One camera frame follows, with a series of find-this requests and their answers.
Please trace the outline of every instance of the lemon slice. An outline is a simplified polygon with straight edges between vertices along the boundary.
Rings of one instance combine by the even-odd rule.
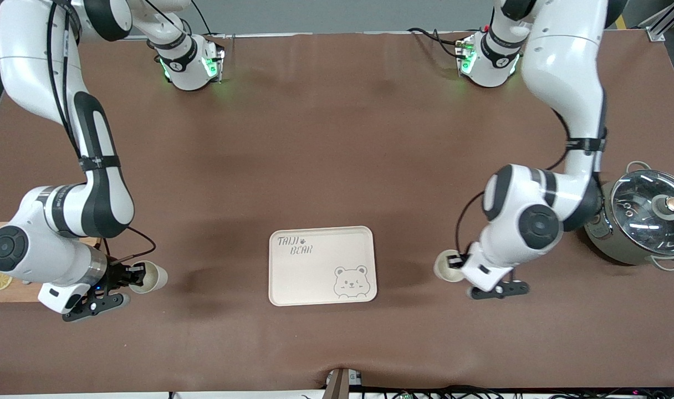
[[[7,288],[12,283],[12,278],[4,273],[0,273],[0,290]]]

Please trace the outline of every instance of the cooking pot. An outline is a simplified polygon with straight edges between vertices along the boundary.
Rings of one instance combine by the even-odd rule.
[[[631,171],[632,166],[642,169]],[[623,263],[649,263],[659,270],[662,260],[674,264],[674,176],[630,162],[625,175],[602,187],[601,212],[584,229],[598,249]]]

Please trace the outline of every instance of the white paper cup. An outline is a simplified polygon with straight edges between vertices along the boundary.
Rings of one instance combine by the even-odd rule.
[[[433,264],[433,272],[441,280],[448,281],[450,283],[458,283],[458,281],[463,280],[463,272],[456,268],[451,268],[448,265],[448,256],[458,255],[458,252],[454,249],[446,249],[438,255],[436,262]]]
[[[139,263],[145,263],[145,278],[142,279],[142,286],[131,285],[132,292],[137,294],[146,294],[152,291],[157,291],[167,284],[167,271],[160,266],[155,265],[149,260],[141,260],[132,265],[136,266]]]

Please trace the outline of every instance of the brown table cover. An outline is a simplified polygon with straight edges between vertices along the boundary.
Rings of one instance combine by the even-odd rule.
[[[674,386],[674,273],[625,268],[568,233],[517,269],[532,292],[473,301],[433,275],[464,203],[508,162],[545,167],[563,128],[519,74],[484,89],[422,35],[241,38],[226,79],[166,81],[142,42],[84,45],[134,227],[170,274],[157,293],[84,323],[0,304],[0,394],[315,388],[350,367],[398,387]],[[605,34],[603,179],[642,160],[674,175],[674,71],[642,31]],[[83,181],[61,126],[0,107],[0,220],[32,187]],[[484,216],[463,226],[476,238]],[[268,238],[372,229],[370,303],[276,308]],[[131,232],[114,255],[147,247]]]

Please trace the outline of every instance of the metal frame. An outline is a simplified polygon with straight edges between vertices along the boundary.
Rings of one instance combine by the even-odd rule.
[[[651,25],[646,26],[645,31],[648,34],[648,38],[652,42],[663,42],[665,41],[664,33],[674,26],[674,3],[669,5],[669,7],[664,8],[655,15],[647,18],[645,21],[642,21],[639,25],[643,26],[654,20]]]

